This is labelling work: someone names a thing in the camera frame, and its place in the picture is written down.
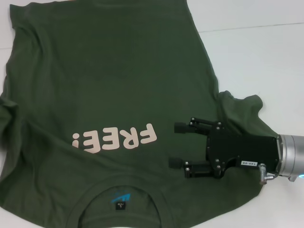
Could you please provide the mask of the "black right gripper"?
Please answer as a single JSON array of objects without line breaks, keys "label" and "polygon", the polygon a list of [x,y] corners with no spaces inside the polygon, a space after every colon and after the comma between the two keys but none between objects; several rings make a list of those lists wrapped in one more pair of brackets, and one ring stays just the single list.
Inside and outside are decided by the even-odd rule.
[{"label": "black right gripper", "polygon": [[171,169],[183,169],[185,178],[222,178],[227,169],[259,169],[278,175],[280,162],[277,138],[252,134],[239,135],[215,122],[192,117],[189,123],[174,123],[175,133],[196,133],[207,136],[206,160],[190,161],[169,158]]}]

